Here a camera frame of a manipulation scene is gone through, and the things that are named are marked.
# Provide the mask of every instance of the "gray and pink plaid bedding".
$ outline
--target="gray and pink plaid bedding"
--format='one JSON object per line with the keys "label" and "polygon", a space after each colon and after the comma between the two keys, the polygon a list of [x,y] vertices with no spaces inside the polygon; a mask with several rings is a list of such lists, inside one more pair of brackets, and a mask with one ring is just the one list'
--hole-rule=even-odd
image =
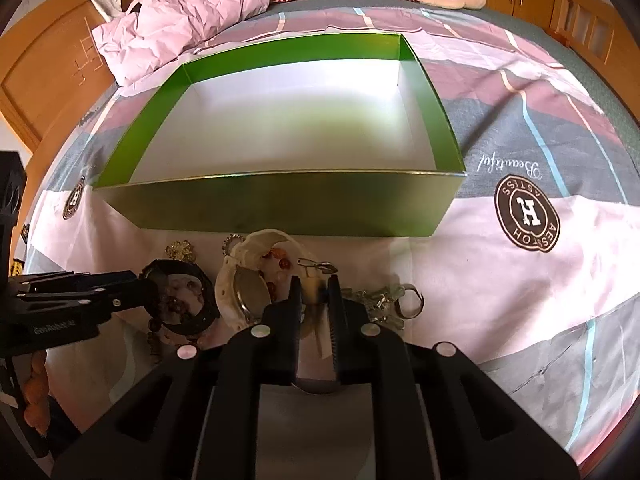
{"label": "gray and pink plaid bedding", "polygon": [[[468,177],[430,238],[301,241],[332,261],[347,286],[414,283],[426,307],[406,339],[454,342],[581,462],[638,395],[640,177],[609,119],[568,70],[479,18],[421,8],[281,12],[239,23],[106,96],[42,188],[26,271],[137,272],[169,242],[187,238],[213,277],[226,234],[140,230],[92,193],[92,183],[179,63],[254,41],[353,30],[404,34],[444,104]],[[550,251],[527,250],[501,227],[494,196],[508,174],[526,177],[556,211],[560,230]],[[78,209],[63,219],[81,177],[87,186]],[[149,368],[145,335],[126,321],[114,320],[104,343],[49,352],[52,391],[81,429]],[[221,326],[219,343],[228,336]]]}

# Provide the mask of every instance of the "wooden headboard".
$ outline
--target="wooden headboard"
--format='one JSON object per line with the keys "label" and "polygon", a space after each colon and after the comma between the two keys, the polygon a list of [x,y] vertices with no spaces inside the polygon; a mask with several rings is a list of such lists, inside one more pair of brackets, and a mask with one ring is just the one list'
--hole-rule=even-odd
{"label": "wooden headboard", "polygon": [[91,36],[103,22],[89,0],[47,0],[0,36],[0,113],[32,153],[11,254],[55,156],[114,83]]}

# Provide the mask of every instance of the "green box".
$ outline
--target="green box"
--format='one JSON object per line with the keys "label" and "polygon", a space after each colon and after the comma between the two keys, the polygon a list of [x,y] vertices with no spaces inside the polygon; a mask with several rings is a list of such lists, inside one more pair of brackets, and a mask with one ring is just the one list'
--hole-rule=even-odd
{"label": "green box", "polygon": [[404,37],[343,33],[185,63],[130,125],[95,190],[141,228],[422,237],[465,176]]}

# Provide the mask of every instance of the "metal clip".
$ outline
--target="metal clip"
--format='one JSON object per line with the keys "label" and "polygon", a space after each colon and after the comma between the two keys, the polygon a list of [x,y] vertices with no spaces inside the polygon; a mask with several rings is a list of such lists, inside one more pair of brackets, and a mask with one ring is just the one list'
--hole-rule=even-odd
{"label": "metal clip", "polygon": [[338,269],[330,262],[315,262],[308,258],[298,258],[298,265],[304,267],[307,277],[309,277],[309,271],[307,270],[309,268],[318,269],[323,274],[335,274],[338,272]]}

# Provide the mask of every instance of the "wooden bed frame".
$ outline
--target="wooden bed frame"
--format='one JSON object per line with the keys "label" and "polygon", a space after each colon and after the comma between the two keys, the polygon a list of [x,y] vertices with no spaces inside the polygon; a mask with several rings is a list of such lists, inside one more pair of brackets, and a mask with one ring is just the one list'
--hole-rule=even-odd
{"label": "wooden bed frame", "polygon": [[[127,9],[132,0],[122,0]],[[47,0],[0,37],[0,113],[33,153],[18,227],[63,143],[114,83],[91,29],[89,0]],[[555,0],[549,31],[580,54],[640,118],[640,50],[616,10],[600,0]]]}

